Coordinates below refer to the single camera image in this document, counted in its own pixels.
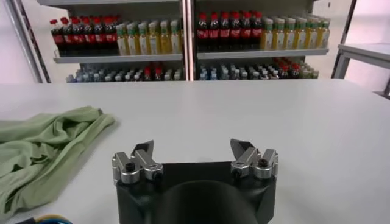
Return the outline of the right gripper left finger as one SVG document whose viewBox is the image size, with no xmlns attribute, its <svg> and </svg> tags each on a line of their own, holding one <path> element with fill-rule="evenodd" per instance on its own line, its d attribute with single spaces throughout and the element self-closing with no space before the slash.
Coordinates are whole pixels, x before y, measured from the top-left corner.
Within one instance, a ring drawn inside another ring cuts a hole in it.
<svg viewBox="0 0 390 224">
<path fill-rule="evenodd" d="M 117 152 L 112 157 L 113 183 L 136 184 L 141 177 L 151 182 L 161 181 L 163 165 L 152 159 L 154 141 L 137 144 L 130 156 Z"/>
</svg>

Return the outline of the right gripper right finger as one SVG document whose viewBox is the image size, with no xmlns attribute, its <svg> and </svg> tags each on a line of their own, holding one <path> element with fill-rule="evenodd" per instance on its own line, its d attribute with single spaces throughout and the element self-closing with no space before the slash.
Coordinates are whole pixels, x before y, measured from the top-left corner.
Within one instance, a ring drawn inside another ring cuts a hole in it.
<svg viewBox="0 0 390 224">
<path fill-rule="evenodd" d="M 252 143 L 238 139 L 230 140 L 235 160 L 230 164 L 230 172 L 234 179 L 242 179 L 253 172 L 260 180 L 277 178 L 278 153 L 274 149 L 266 149 L 261 153 Z"/>
</svg>

